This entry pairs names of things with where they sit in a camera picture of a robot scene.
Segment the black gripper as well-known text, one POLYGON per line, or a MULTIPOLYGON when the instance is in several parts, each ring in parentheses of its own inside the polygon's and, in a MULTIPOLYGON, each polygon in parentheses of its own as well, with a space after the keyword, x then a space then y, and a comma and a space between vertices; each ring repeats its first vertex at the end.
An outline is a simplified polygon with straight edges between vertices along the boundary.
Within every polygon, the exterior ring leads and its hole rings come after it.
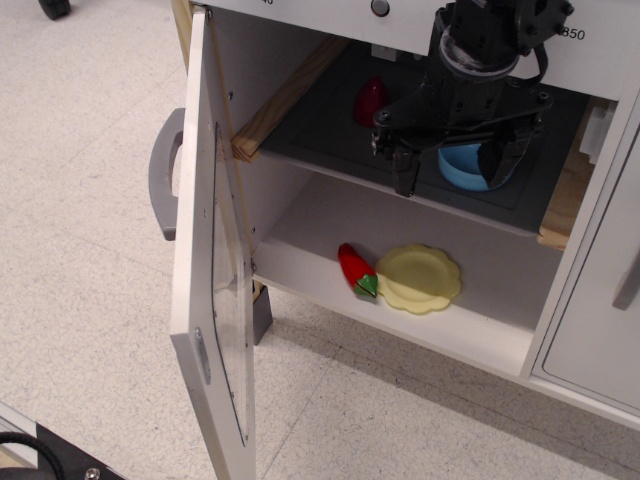
POLYGON ((414 92, 375 113, 372 149, 393 152, 392 186, 411 197, 419 152, 479 143, 480 173, 495 189, 510 178, 552 104, 552 96, 535 87, 518 88, 507 79, 472 82, 430 65, 414 92))

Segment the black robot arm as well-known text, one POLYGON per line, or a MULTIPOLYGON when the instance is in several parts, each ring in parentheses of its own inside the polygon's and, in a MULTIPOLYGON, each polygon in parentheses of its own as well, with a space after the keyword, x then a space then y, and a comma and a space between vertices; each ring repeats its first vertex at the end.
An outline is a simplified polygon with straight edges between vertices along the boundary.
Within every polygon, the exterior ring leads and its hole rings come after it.
POLYGON ((476 144, 480 173, 502 184, 524 157, 553 99, 537 86, 545 41, 574 12, 568 1, 454 1, 435 15, 418 89, 374 115, 374 153, 391 163, 392 185, 414 193, 421 155, 476 144))

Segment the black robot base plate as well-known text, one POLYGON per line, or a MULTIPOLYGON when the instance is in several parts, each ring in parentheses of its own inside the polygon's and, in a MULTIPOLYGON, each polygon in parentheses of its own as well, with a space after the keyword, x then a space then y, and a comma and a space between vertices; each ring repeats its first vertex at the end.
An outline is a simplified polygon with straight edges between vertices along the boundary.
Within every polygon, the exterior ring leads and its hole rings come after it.
POLYGON ((124 476, 102 461, 40 424, 36 425, 36 438, 55 454, 62 465, 66 479, 124 479, 124 476))

